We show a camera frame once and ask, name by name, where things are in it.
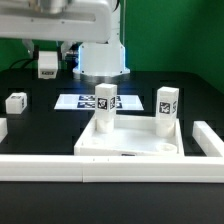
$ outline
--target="black tabletop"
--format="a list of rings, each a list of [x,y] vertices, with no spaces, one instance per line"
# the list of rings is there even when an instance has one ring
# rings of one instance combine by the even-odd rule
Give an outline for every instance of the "black tabletop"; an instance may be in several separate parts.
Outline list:
[[[1,154],[73,155],[73,146],[93,111],[55,111],[60,94],[94,94],[95,84],[74,81],[61,71],[41,80],[33,70],[0,73],[0,117],[8,135]],[[186,156],[204,156],[192,138],[193,122],[206,121],[224,139],[224,95],[199,76],[177,72],[133,72],[118,94],[138,95],[154,116],[157,89],[180,89],[180,119]],[[5,99],[26,92],[21,115],[5,113]],[[224,185],[196,183],[0,183],[0,223],[223,223]]]

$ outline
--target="white block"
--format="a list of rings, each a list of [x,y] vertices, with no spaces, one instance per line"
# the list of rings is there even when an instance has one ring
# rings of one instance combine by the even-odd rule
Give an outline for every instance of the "white block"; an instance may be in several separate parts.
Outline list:
[[[55,79],[58,71],[57,52],[40,51],[38,60],[38,78]]]
[[[174,136],[175,123],[156,124],[156,135],[162,138],[171,138]]]
[[[112,132],[116,115],[117,86],[105,83],[97,85],[95,87],[95,96],[97,131],[102,133]]]
[[[192,136],[207,156],[224,157],[224,142],[206,122],[195,121]]]
[[[97,119],[96,124],[97,124],[96,126],[97,131],[101,133],[106,134],[114,130],[114,119],[112,119],[111,121],[104,121],[101,119]]]
[[[0,118],[0,142],[8,134],[7,121],[6,118]]]
[[[156,134],[160,137],[174,135],[174,123],[177,117],[179,89],[162,87],[157,91]]]
[[[27,107],[26,93],[12,93],[5,101],[7,114],[21,114]]]

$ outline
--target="cable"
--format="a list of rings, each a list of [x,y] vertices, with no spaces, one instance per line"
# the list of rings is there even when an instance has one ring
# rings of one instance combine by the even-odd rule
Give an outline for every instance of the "cable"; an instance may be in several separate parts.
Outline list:
[[[13,62],[10,66],[9,66],[9,69],[12,69],[12,67],[14,66],[14,65],[16,65],[17,63],[19,63],[19,62],[22,62],[22,61],[29,61],[29,60],[31,60],[30,58],[24,58],[24,59],[20,59],[20,60],[18,60],[18,61],[15,61],[15,62]]]
[[[29,65],[30,63],[32,63],[33,61],[35,61],[34,59],[29,59],[29,61],[25,62],[21,68],[26,68],[27,65]]]
[[[115,6],[114,12],[117,10],[119,4],[120,4],[120,0],[117,0],[117,4],[116,4],[116,6]]]

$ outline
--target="green background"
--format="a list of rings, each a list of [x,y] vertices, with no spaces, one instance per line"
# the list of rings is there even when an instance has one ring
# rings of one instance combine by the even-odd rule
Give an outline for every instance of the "green background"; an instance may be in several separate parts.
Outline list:
[[[224,93],[223,0],[127,0],[126,64],[132,71],[199,74]],[[55,42],[40,42],[55,49]],[[28,57],[21,40],[0,39],[0,70]]]

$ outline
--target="small white block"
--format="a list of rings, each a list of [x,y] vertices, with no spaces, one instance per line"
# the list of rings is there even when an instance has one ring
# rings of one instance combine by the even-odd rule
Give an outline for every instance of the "small white block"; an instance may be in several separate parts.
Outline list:
[[[97,131],[101,133],[111,133],[114,130],[114,119],[112,119],[111,121],[98,119],[96,124]]]
[[[162,87],[157,91],[156,119],[173,123],[177,117],[179,89]]]
[[[173,124],[162,124],[156,125],[156,135],[162,138],[171,138],[174,136],[175,123]]]
[[[0,118],[0,142],[2,142],[2,140],[5,138],[7,134],[8,129],[6,118]]]
[[[162,87],[157,91],[156,134],[159,137],[173,137],[177,117],[179,89]]]
[[[26,93],[13,93],[5,101],[7,114],[21,114],[27,107]]]
[[[117,86],[102,83],[95,87],[95,114],[96,118],[111,121],[116,115]]]
[[[38,60],[38,78],[55,79],[58,71],[57,52],[40,51]]]

